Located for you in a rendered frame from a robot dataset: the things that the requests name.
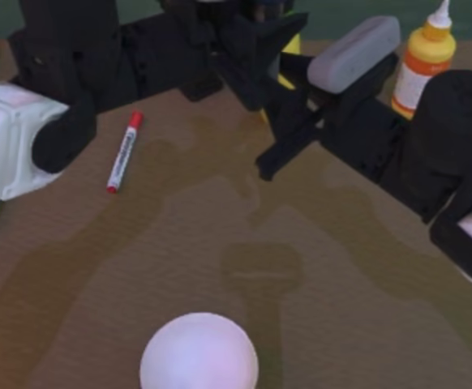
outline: green wall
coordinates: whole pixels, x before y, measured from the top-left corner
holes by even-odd
[[[297,0],[300,11],[310,12],[307,39],[336,38],[371,15],[395,15],[404,33],[424,21],[440,0]],[[472,39],[472,0],[451,0],[455,36]],[[123,22],[158,12],[156,0],[118,0]],[[0,0],[0,38],[21,27],[23,21],[17,0]]]

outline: gray pad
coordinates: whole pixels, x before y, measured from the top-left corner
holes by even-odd
[[[401,43],[394,16],[374,16],[334,42],[308,67],[308,80],[330,93],[341,93]]]

